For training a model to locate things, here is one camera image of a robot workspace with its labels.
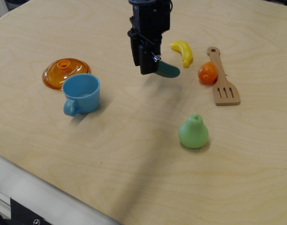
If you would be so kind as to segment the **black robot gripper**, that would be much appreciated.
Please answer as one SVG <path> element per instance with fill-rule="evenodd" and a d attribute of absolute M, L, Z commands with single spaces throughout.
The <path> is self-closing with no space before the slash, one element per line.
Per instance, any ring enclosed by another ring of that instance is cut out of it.
<path fill-rule="evenodd" d="M 140 66 L 141 74 L 158 71 L 161 54 L 152 52 L 141 43 L 160 46 L 162 34 L 170 29 L 171 1 L 169 0 L 130 0 L 133 15 L 132 28 L 128 32 L 135 66 Z"/>

